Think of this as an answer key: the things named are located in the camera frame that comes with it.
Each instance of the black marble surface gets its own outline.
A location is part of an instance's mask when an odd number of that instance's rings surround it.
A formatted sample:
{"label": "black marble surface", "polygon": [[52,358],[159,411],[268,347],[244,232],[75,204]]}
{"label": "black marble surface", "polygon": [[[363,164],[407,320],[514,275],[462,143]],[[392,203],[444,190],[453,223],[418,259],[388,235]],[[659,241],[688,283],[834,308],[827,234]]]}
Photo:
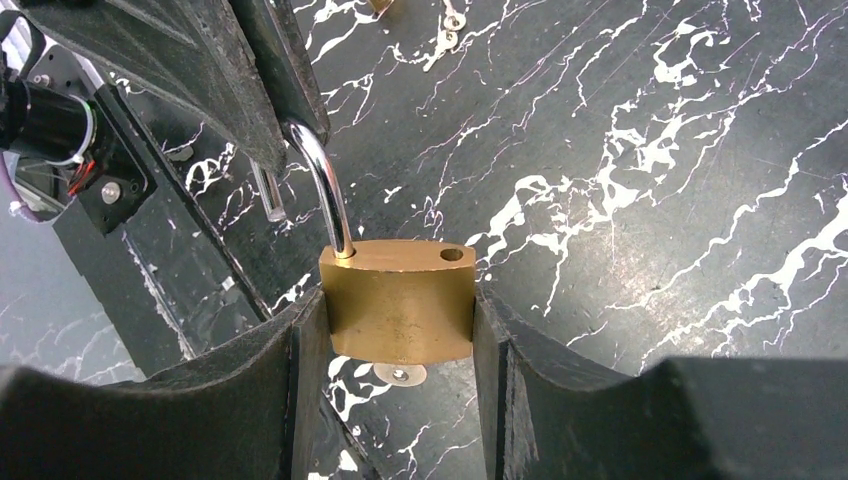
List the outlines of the black marble surface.
{"label": "black marble surface", "polygon": [[0,232],[0,364],[93,385],[143,379],[53,230],[4,214]]}
{"label": "black marble surface", "polygon": [[[848,3],[454,0],[468,25],[429,73],[441,1],[293,3],[356,238],[474,246],[480,282],[627,374],[848,353]],[[232,143],[123,83],[166,151],[192,146],[175,167],[266,313],[315,285],[305,166],[268,224]],[[389,387],[339,357],[326,393],[379,476],[483,478],[470,361],[428,372]],[[360,474],[328,455],[314,478]]]}

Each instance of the cable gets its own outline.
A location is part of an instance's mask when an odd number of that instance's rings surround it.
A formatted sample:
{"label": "cable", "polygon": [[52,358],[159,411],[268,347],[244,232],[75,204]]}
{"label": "cable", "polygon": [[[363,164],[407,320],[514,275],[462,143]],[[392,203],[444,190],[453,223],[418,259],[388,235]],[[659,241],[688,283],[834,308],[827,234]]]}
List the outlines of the cable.
{"label": "cable", "polygon": [[[16,185],[20,184],[20,180],[22,179],[21,173],[25,173],[27,175],[37,175],[41,177],[46,177],[50,179],[49,192],[45,193],[49,198],[61,202],[59,196],[61,195],[62,185],[68,183],[68,178],[62,175],[62,170],[44,162],[39,161],[40,163],[31,163],[27,165],[22,165],[25,160],[37,160],[32,157],[21,157],[18,159],[18,166],[15,168],[14,181]],[[49,171],[39,171],[36,170],[38,168],[44,169],[47,167]]]}
{"label": "cable", "polygon": [[83,136],[82,143],[80,144],[79,149],[76,153],[71,155],[69,159],[63,160],[61,162],[45,160],[45,162],[56,167],[66,167],[74,163],[81,165],[84,160],[83,154],[86,150],[88,150],[88,147],[91,146],[91,140],[94,139],[94,112],[91,110],[91,105],[89,105],[88,102],[76,95],[68,96],[80,102],[83,110],[85,111],[85,135]]}
{"label": "cable", "polygon": [[80,163],[70,180],[68,180],[68,195],[74,197],[81,190],[84,190],[92,178],[99,173],[98,170],[97,163],[94,162],[94,159],[88,155],[85,156],[83,162]]}

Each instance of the white wire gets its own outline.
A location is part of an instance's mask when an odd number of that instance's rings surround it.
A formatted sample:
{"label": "white wire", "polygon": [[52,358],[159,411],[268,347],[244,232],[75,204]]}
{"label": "white wire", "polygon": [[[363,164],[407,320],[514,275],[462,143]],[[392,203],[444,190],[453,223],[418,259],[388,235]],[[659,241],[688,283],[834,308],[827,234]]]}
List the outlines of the white wire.
{"label": "white wire", "polygon": [[71,98],[80,102],[85,110],[85,136],[83,137],[82,144],[80,144],[79,150],[75,154],[71,156],[71,158],[67,160],[63,160],[61,162],[52,162],[50,160],[45,160],[45,162],[53,165],[54,167],[66,167],[68,165],[72,165],[74,163],[81,164],[85,154],[85,151],[88,150],[88,147],[91,146],[91,140],[94,138],[94,112],[91,110],[91,106],[83,100],[82,98],[76,95],[70,95]]}

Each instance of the brass padlock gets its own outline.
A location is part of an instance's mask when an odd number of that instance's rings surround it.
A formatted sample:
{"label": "brass padlock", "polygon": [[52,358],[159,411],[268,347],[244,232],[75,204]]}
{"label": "brass padlock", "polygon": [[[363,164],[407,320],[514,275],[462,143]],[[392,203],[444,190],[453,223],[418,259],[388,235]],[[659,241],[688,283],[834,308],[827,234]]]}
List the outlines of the brass padlock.
{"label": "brass padlock", "polygon": [[336,353],[394,365],[470,356],[474,249],[418,240],[353,242],[321,142],[299,122],[284,122],[283,134],[309,163],[330,233],[319,266]]}
{"label": "brass padlock", "polygon": [[374,13],[378,15],[388,10],[394,2],[395,0],[368,0],[368,3],[371,4],[371,8],[374,10]]}

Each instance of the screw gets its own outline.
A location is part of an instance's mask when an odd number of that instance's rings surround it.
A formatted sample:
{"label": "screw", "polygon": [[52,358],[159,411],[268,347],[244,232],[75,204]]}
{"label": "screw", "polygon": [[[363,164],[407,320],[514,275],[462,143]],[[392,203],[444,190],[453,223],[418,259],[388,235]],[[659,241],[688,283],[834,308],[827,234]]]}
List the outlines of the screw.
{"label": "screw", "polygon": [[427,379],[427,370],[423,365],[375,363],[374,374],[380,380],[396,387],[415,387]]}
{"label": "screw", "polygon": [[103,199],[103,203],[106,205],[112,205],[121,198],[121,186],[116,182],[109,182],[103,185],[103,188],[100,189],[100,198]]}
{"label": "screw", "polygon": [[42,87],[50,86],[50,76],[49,75],[36,75],[32,79],[33,83],[36,85],[41,85]]}

